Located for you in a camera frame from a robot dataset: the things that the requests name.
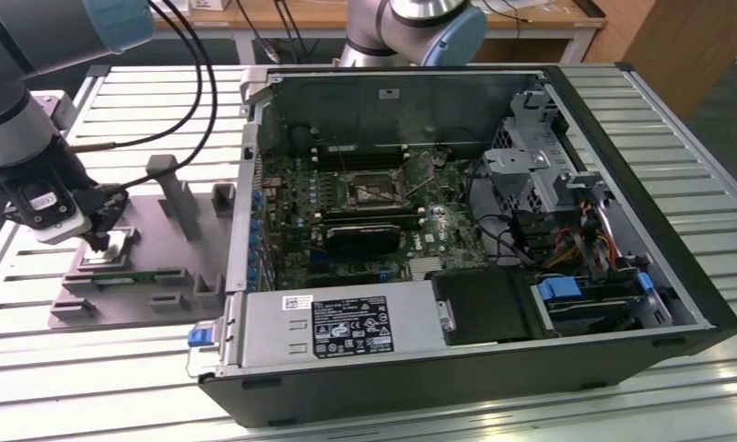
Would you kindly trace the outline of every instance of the black wire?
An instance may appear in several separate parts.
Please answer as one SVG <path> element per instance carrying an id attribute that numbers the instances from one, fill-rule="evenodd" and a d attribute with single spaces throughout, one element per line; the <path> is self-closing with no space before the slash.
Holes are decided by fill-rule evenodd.
<path id="1" fill-rule="evenodd" d="M 521 251 L 519 248 L 517 248 L 517 246 L 514 246 L 514 244 L 511 244 L 503 238 L 501 238 L 498 235 L 495 235 L 495 233 L 493 233 L 493 231 L 490 231 L 490 229 L 482 225 L 482 223 L 476 219 L 476 215 L 472 213 L 472 203 L 470 202 L 470 196 L 472 195 L 472 186 L 474 186 L 474 182 L 475 182 L 474 175 L 476 173 L 478 163 L 479 163 L 478 160 L 474 161 L 474 163 L 470 167 L 470 169 L 471 169 L 470 170 L 470 178 L 467 179 L 467 189 L 466 189 L 466 196 L 464 196 L 464 200 L 467 202 L 467 215 L 470 216 L 470 220 L 475 223 L 476 227 L 480 229 L 480 231 L 483 232 L 483 234 L 487 237 L 494 239 L 498 244 L 506 246 L 514 252 L 514 254 L 522 260 L 522 263 L 526 266 L 541 269 L 542 267 L 539 266 L 539 264 L 535 261 L 533 261 L 533 259 L 526 255 L 526 253 L 523 251 Z"/>
<path id="2" fill-rule="evenodd" d="M 511 61 L 517 61 L 517 50 L 519 49 L 519 40 L 522 39 L 522 20 L 519 19 L 519 9 L 514 6 L 509 0 L 503 0 L 503 3 L 514 9 L 514 15 L 517 16 L 517 40 L 514 41 L 514 49 L 511 49 Z"/>
<path id="3" fill-rule="evenodd" d="M 195 151 L 191 153 L 188 158 L 186 158 L 176 166 L 174 166 L 168 169 L 164 169 L 164 170 L 159 170 L 155 173 L 150 173 L 143 178 L 139 178 L 134 181 L 130 181 L 126 184 L 120 184 L 114 189 L 114 192 L 122 192 L 122 191 L 127 190 L 128 188 L 131 188 L 131 187 L 134 187 L 139 184 L 144 184 L 146 182 L 148 182 L 151 180 L 156 180 L 156 179 L 162 178 L 164 175 L 168 175 L 170 173 L 175 173 L 180 169 L 183 169 L 186 166 L 188 166 L 192 163 L 192 161 L 195 161 L 195 158 L 199 155 L 199 152 L 202 152 L 202 149 L 206 147 L 206 144 L 208 143 L 208 140 L 211 139 L 212 129 L 216 125 L 216 119 L 218 119 L 218 116 L 219 116 L 219 90 L 218 90 L 218 85 L 216 85 L 216 74 L 212 70 L 212 61 L 211 61 L 211 56 L 208 55 L 208 51 L 206 50 L 206 45 L 202 43 L 202 40 L 199 39 L 199 35 L 196 34 L 196 31 L 192 28 L 191 23 L 188 22 L 188 20 L 183 16 L 183 13 L 180 12 L 180 10 L 175 6 L 175 4 L 171 2 L 171 0 L 162 0 L 162 1 L 164 2 L 167 7 L 170 8 L 170 10 L 172 11 L 175 16 L 178 17 L 178 20 L 180 21 L 180 23 L 186 27 L 186 30 L 188 31 L 192 39 L 195 40 L 196 48 L 199 49 L 199 52 L 202 54 L 202 58 L 206 62 L 206 67 L 208 68 L 208 75 L 211 76 L 211 95 L 212 95 L 211 120 L 208 121 L 208 127 L 206 128 L 206 133 L 202 135 L 202 140 L 199 141 L 199 145 L 196 146 Z"/>
<path id="4" fill-rule="evenodd" d="M 499 16 L 509 17 L 509 18 L 514 18 L 517 21 L 519 21 L 519 20 L 523 20 L 525 22 L 530 21 L 530 20 L 527 20 L 526 18 L 519 18 L 519 17 L 515 17 L 515 16 L 510 16 L 509 14 L 506 14 L 506 13 L 498 11 L 498 10 L 493 7 L 493 5 L 490 5 L 490 2 L 488 2 L 487 0 L 483 0 L 483 4 L 484 4 L 484 5 L 487 6 L 487 8 L 488 8 L 495 14 L 498 14 Z"/>
<path id="5" fill-rule="evenodd" d="M 262 38 L 262 35 L 259 35 L 258 27 L 255 26 L 255 22 L 251 20 L 251 17 L 248 16 L 248 13 L 246 12 L 246 9 L 243 8 L 243 2 L 242 0 L 235 0 L 238 3 L 238 7 L 242 9 L 243 18 L 246 18 L 246 23 L 248 23 L 248 27 L 255 32 L 255 37 L 258 37 L 259 44 L 262 44 L 262 47 L 268 51 L 268 42 Z"/>
<path id="6" fill-rule="evenodd" d="M 306 58 L 308 59 L 308 62 L 311 63 L 311 54 L 315 53 L 318 50 L 318 46 L 320 46 L 322 39 L 318 39 L 315 41 L 315 44 L 311 46 L 311 49 L 308 50 L 308 53 L 306 54 Z"/>
<path id="7" fill-rule="evenodd" d="M 511 229 L 510 229 L 510 228 L 507 228 L 506 230 L 503 230 L 503 231 L 501 232 L 501 234 L 498 235 L 498 237 L 499 237 L 499 238 L 503 238 L 503 235 L 506 235 L 507 233 L 511 233 Z M 517 254 L 509 255 L 509 254 L 506 254 L 506 253 L 501 253 L 501 250 L 502 250 L 501 245 L 503 245 L 503 244 L 501 243 L 501 241 L 498 241 L 498 243 L 497 243 L 497 252 L 498 252 L 498 254 L 497 254 L 497 255 L 487 255 L 487 256 L 495 256 L 495 257 L 497 257 L 495 262 L 499 262 L 499 261 L 501 261 L 501 258 L 519 258 L 519 255 L 517 255 Z"/>
<path id="8" fill-rule="evenodd" d="M 488 214 L 488 215 L 482 216 L 479 218 L 479 221 L 483 221 L 487 218 L 498 218 L 501 221 L 505 221 L 507 223 L 510 223 L 514 220 L 514 218 L 511 218 L 509 215 Z"/>
<path id="9" fill-rule="evenodd" d="M 513 18 L 517 22 L 517 40 L 514 41 L 514 49 L 511 50 L 511 61 L 515 62 L 517 61 L 517 50 L 519 49 L 519 40 L 522 39 L 522 24 L 523 23 L 531 23 L 533 20 L 527 19 L 527 18 L 521 18 L 519 17 L 519 9 L 517 8 L 517 6 L 514 6 L 509 0 L 503 0 L 503 3 L 506 3 L 506 5 L 510 6 L 511 9 L 514 9 L 514 15 L 510 16 L 509 14 L 505 14 L 502 13 L 501 11 L 498 11 L 493 5 L 490 5 L 490 2 L 487 0 L 483 0 L 483 4 L 487 6 L 487 8 L 495 13 L 498 14 L 499 16 L 503 16 L 503 17 L 509 17 L 509 18 Z"/>
<path id="10" fill-rule="evenodd" d="M 284 24 L 284 29 L 287 30 L 287 37 L 290 38 L 290 45 L 292 47 L 292 60 L 295 60 L 295 64 L 300 64 L 300 58 L 298 58 L 298 49 L 295 49 L 295 39 L 292 38 L 292 31 L 291 27 L 287 24 L 287 18 L 284 17 L 284 13 L 282 12 L 282 6 L 279 5 L 279 0 L 274 0 L 274 6 L 275 10 L 279 13 L 279 17 L 282 18 L 282 23 Z"/>
<path id="11" fill-rule="evenodd" d="M 298 41 L 300 42 L 300 47 L 304 50 L 306 60 L 308 61 L 308 49 L 306 48 L 304 38 L 300 35 L 300 30 L 298 29 L 298 23 L 295 22 L 295 17 L 292 16 L 291 7 L 287 4 L 287 0 L 278 0 L 282 3 L 282 6 L 284 6 L 284 10 L 287 11 L 287 15 L 291 18 L 292 28 L 295 29 L 295 35 L 298 35 Z"/>
<path id="12" fill-rule="evenodd" d="M 134 145 L 143 145 L 144 143 L 150 143 L 151 141 L 156 141 L 156 140 L 164 138 L 166 136 L 174 134 L 183 127 L 183 125 L 186 123 L 188 123 L 191 121 L 191 119 L 195 117 L 195 113 L 196 113 L 196 110 L 199 109 L 199 103 L 202 101 L 202 96 L 203 96 L 204 81 L 203 81 L 203 78 L 202 78 L 202 62 L 199 61 L 199 55 L 196 54 L 195 47 L 192 46 L 192 42 L 190 42 L 188 37 L 186 37 L 186 34 L 180 30 L 180 28 L 179 28 L 178 24 L 175 23 L 175 21 L 172 21 L 170 16 L 166 14 L 164 10 L 154 2 L 150 2 L 150 7 L 156 12 L 156 14 L 159 14 L 159 17 L 162 17 L 164 19 L 164 21 L 170 24 L 170 27 L 172 28 L 172 30 L 175 30 L 175 33 L 178 34 L 178 36 L 183 40 L 183 43 L 186 44 L 186 47 L 188 48 L 190 53 L 195 57 L 195 66 L 196 66 L 196 96 L 195 96 L 195 102 L 192 103 L 192 108 L 188 110 L 188 113 L 186 114 L 186 116 L 166 131 L 158 133 L 156 135 L 147 136 L 146 138 L 140 138 L 138 140 L 128 141 L 126 143 L 115 143 L 115 147 L 112 147 L 112 148 L 131 147 Z"/>

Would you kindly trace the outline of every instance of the warning label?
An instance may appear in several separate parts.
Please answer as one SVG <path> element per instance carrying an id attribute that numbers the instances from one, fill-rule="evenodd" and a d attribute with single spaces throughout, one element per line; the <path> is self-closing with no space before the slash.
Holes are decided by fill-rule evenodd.
<path id="1" fill-rule="evenodd" d="M 394 351 L 386 297 L 314 302 L 315 356 L 372 355 Z"/>

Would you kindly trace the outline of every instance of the metal slotted table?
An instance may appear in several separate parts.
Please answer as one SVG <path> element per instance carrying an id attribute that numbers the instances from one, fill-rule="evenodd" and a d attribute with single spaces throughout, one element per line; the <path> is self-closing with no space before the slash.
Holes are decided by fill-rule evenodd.
<path id="1" fill-rule="evenodd" d="M 240 66 L 220 66 L 222 119 L 180 172 L 195 191 L 238 179 Z M 605 129 L 737 313 L 737 183 L 634 72 L 565 66 Z M 123 67 L 87 78 L 74 143 L 163 130 L 194 100 L 192 67 Z M 134 150 L 83 155 L 94 178 L 126 181 L 154 152 L 190 151 L 210 109 L 179 134 Z M 582 140 L 573 140 L 595 167 Z M 160 193 L 146 185 L 134 193 Z M 737 336 L 666 361 L 618 387 L 246 430 L 188 377 L 190 325 L 60 333 L 47 326 L 76 242 L 39 244 L 24 227 L 0 233 L 0 440 L 737 440 Z M 208 357 L 191 361 L 207 365 Z"/>

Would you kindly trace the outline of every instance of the power cable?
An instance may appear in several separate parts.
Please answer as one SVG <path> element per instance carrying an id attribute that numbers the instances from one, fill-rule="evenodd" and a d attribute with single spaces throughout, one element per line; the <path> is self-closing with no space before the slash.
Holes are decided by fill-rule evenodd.
<path id="1" fill-rule="evenodd" d="M 517 61 L 517 50 L 519 49 L 519 40 L 522 39 L 522 24 L 523 23 L 533 23 L 533 20 L 529 19 L 529 18 L 521 18 L 519 17 L 519 9 L 517 8 L 515 5 L 513 5 L 510 3 L 509 0 L 503 0 L 503 3 L 506 3 L 506 5 L 509 5 L 509 7 L 514 10 L 514 15 L 513 16 L 510 16 L 509 14 L 498 11 L 493 7 L 493 5 L 490 5 L 488 0 L 483 0 L 483 4 L 487 6 L 487 9 L 490 9 L 499 16 L 513 18 L 514 21 L 517 22 L 517 39 L 514 40 L 514 49 L 511 50 L 511 61 L 515 62 Z"/>

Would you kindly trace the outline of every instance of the metal bracket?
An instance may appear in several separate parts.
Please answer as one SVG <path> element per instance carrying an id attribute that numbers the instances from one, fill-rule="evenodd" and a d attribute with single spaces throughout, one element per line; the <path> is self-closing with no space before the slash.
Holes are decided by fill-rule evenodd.
<path id="1" fill-rule="evenodd" d="M 70 94 L 64 90 L 35 90 L 31 95 L 52 119 L 58 130 L 68 131 L 79 114 Z"/>
<path id="2" fill-rule="evenodd" d="M 270 85 L 274 83 L 268 76 L 267 67 L 248 67 L 243 71 L 242 98 L 244 105 L 255 105 L 271 95 Z"/>

